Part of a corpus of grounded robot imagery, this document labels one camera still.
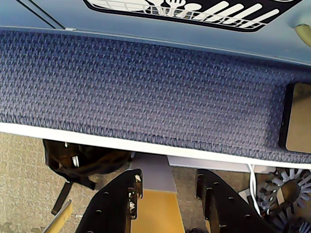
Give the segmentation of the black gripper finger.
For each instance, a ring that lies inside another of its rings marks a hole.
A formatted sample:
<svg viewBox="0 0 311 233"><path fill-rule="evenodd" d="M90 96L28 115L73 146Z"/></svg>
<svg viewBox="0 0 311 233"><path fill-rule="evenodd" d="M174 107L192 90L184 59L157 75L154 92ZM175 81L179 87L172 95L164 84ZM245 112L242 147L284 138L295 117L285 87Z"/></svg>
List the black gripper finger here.
<svg viewBox="0 0 311 233"><path fill-rule="evenodd" d="M114 178L91 199L77 233L129 233L143 197L141 169L130 169Z"/></svg>
<svg viewBox="0 0 311 233"><path fill-rule="evenodd" d="M211 233L274 233L230 185L207 169L198 169L196 197L202 201L205 220Z"/></svg>

